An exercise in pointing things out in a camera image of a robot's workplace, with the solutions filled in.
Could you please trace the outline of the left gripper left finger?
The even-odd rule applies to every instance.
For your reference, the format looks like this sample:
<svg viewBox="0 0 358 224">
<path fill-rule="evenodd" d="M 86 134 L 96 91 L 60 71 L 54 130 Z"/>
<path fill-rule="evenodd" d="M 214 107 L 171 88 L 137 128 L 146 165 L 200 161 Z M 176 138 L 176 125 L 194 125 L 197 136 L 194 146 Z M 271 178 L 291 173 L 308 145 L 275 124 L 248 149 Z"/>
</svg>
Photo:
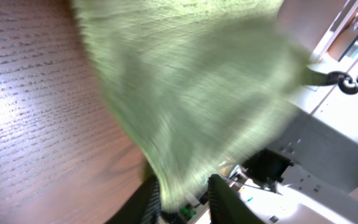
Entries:
<svg viewBox="0 0 358 224">
<path fill-rule="evenodd" d="M 105 224 L 158 224 L 160 214 L 160 184 L 152 175 Z"/>
</svg>

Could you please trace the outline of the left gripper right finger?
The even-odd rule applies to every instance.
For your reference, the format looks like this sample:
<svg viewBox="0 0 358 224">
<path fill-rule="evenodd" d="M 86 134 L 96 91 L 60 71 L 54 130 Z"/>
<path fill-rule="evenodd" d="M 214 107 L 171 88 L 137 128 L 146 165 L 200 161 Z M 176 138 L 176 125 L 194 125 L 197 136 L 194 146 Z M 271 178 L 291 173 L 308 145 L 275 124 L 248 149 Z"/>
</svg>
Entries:
<svg viewBox="0 0 358 224">
<path fill-rule="evenodd" d="M 211 224 L 264 224 L 218 174 L 208 180 Z"/>
</svg>

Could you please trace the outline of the green microfiber cloth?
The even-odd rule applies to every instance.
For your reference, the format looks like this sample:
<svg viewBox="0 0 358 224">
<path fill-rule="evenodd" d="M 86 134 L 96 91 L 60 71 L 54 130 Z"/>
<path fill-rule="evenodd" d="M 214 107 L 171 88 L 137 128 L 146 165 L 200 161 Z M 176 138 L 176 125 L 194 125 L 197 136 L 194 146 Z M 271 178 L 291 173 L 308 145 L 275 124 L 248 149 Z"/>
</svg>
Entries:
<svg viewBox="0 0 358 224">
<path fill-rule="evenodd" d="M 164 210 L 294 118 L 287 98 L 308 54 L 277 29 L 281 1 L 71 5 L 106 105 L 158 177 Z"/>
</svg>

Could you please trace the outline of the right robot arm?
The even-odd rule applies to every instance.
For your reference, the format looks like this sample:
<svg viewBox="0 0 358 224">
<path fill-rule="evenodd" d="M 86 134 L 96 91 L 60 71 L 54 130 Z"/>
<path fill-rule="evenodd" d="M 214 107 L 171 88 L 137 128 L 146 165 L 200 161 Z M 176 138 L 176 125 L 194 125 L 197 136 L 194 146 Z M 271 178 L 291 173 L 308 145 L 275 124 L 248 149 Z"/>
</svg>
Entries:
<svg viewBox="0 0 358 224">
<path fill-rule="evenodd" d="M 335 223 L 358 223 L 358 144 L 300 111 L 281 136 L 245 161 L 249 177 L 280 186 Z"/>
</svg>

